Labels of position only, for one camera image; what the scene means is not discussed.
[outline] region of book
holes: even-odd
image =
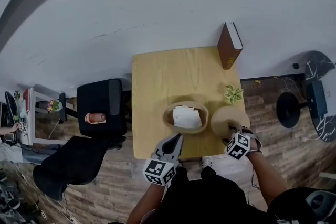
[[[241,43],[235,24],[225,23],[217,45],[220,60],[225,70],[231,68],[242,51],[243,44]]]
[[[30,111],[30,88],[23,92],[23,99],[26,101],[26,111],[28,113]]]

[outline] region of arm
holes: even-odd
[[[149,211],[159,207],[163,193],[163,186],[151,184],[136,207],[130,213],[126,224],[140,224],[144,215],[146,215]]]
[[[251,139],[251,148],[254,147],[253,142]],[[261,152],[250,152],[247,157],[257,174],[261,194],[269,206],[275,197],[288,189],[286,181]]]
[[[0,135],[15,132],[19,128],[19,124],[15,123],[13,127],[10,128],[0,128]]]

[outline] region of small plant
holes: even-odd
[[[16,90],[16,91],[14,92],[14,99],[15,99],[16,101],[18,101],[18,100],[20,99],[20,97],[21,97],[21,95],[20,95],[20,91],[19,91],[19,90]]]
[[[59,111],[63,108],[62,104],[58,100],[51,100],[48,103],[47,110],[49,112]]]
[[[233,88],[232,85],[228,85],[226,86],[226,93],[224,94],[224,97],[230,104],[235,104],[236,101],[243,99],[243,91],[243,89]]]

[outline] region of sneaker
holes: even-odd
[[[212,156],[202,157],[202,170],[207,166],[212,167],[212,160]]]

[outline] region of table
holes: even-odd
[[[48,113],[46,110],[36,108],[36,102],[39,101],[47,101],[50,102],[55,98],[46,96],[44,94],[41,94],[39,92],[34,91],[34,88],[30,89],[30,110],[27,113],[26,117],[26,123],[28,125],[28,130],[27,130],[27,135],[24,135],[22,132],[18,130],[18,139],[20,142],[24,145],[33,145],[35,144],[52,144],[52,145],[64,145],[67,143],[67,140],[51,140],[51,139],[42,139],[42,138],[37,138],[35,136],[35,112],[39,113]],[[21,109],[21,102],[22,102],[22,97],[20,100],[17,102],[17,109],[18,109],[18,114],[20,115],[20,109]]]
[[[225,86],[241,87],[234,64],[224,70],[217,47],[179,49],[136,55],[132,70],[132,129],[136,158],[149,158],[157,143],[173,134],[163,122],[168,105],[196,101],[209,117],[221,106]],[[243,101],[236,104],[245,111]],[[208,124],[199,134],[184,134],[181,158],[224,153],[224,145]]]
[[[328,56],[319,51],[310,52],[304,72],[306,85],[320,80],[324,75],[334,68],[335,65],[328,58]],[[329,91],[329,89],[326,88],[326,85],[323,85],[323,89],[324,92]],[[336,139],[336,116],[320,116],[317,118],[312,117],[312,121],[318,136],[323,141],[332,142]]]

